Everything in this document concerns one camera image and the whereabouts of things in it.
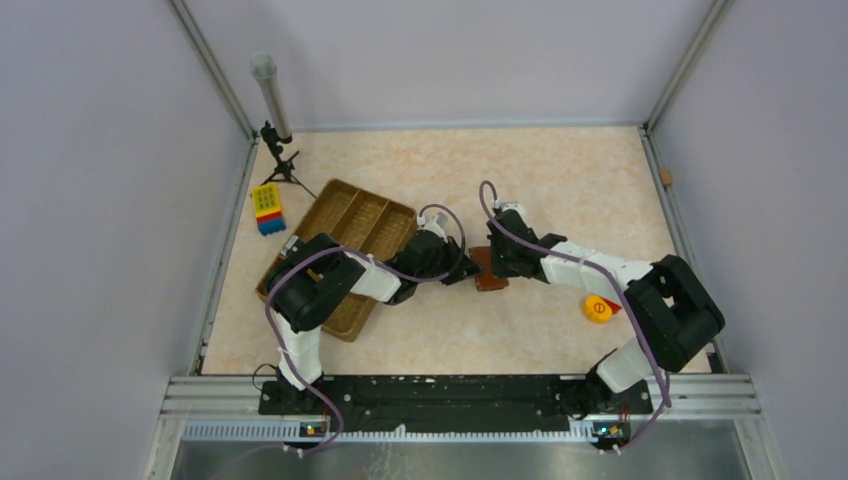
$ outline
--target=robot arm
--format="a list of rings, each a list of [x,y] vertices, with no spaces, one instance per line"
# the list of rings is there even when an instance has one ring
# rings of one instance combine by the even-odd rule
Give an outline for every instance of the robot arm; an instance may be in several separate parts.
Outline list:
[[[433,278],[448,272],[441,283],[452,285],[482,273],[482,268],[465,255],[453,237],[445,234],[446,221],[447,217],[438,214],[421,222],[421,228],[404,249],[385,262],[391,270],[378,265],[373,258],[335,252],[314,260],[308,269],[299,271],[278,290],[272,301],[276,321],[295,368],[307,382],[314,382],[322,372],[318,356],[320,327],[348,293],[397,305],[415,293],[418,283],[410,278]],[[339,244],[326,233],[308,242],[293,236],[283,248],[286,259],[265,277],[266,291],[271,291],[296,265],[334,247]],[[289,383],[300,390],[306,388],[284,359],[279,369]]]
[[[527,242],[590,260],[612,272],[661,368],[679,372],[724,328],[721,312],[680,257],[667,255],[659,262],[648,263],[598,253],[560,235],[538,238],[525,224],[524,216],[521,205],[508,203],[496,206],[494,220]],[[583,262],[526,248],[504,235],[491,221],[487,226],[491,232],[495,276],[522,276],[571,285],[617,300],[609,280]],[[648,360],[634,338],[598,362],[587,375],[587,382],[597,384],[597,401],[603,402],[609,395],[630,388],[650,374]]]

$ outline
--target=yellow lego brick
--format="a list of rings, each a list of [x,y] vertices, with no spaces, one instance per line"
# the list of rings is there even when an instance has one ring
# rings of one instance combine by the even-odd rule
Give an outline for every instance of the yellow lego brick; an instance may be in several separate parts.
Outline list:
[[[277,190],[277,184],[266,183],[255,187],[251,191],[253,197],[253,213],[256,218],[264,217],[272,213],[283,211],[283,206],[280,203],[280,192]]]

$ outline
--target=small wooden block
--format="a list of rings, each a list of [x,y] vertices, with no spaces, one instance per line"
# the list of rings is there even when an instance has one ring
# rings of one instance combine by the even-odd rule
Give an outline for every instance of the small wooden block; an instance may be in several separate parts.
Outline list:
[[[672,183],[674,183],[674,178],[672,178],[672,176],[671,176],[671,170],[669,170],[665,167],[660,167],[659,173],[660,173],[660,185],[662,185],[663,188],[668,188],[668,187],[671,186]]]
[[[491,292],[509,286],[508,278],[498,278],[492,275],[492,247],[474,247],[468,250],[471,260],[483,267],[483,273],[474,277],[478,292]]]

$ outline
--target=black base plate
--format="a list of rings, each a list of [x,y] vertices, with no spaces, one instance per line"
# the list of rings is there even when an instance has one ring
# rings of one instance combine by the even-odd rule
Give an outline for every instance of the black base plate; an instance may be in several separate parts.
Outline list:
[[[341,410],[349,432],[386,432],[404,424],[408,432],[542,432],[569,429],[564,405],[583,380],[559,375],[335,375],[313,385]],[[613,396],[606,411],[626,403],[631,414],[653,411],[642,381]],[[285,381],[262,384],[260,415],[322,415],[324,404]]]

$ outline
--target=yellow round object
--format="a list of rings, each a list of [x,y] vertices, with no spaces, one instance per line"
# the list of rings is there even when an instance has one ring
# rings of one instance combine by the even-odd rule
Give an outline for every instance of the yellow round object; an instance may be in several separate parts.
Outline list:
[[[607,323],[612,318],[612,308],[597,295],[589,295],[583,302],[583,315],[594,323]]]

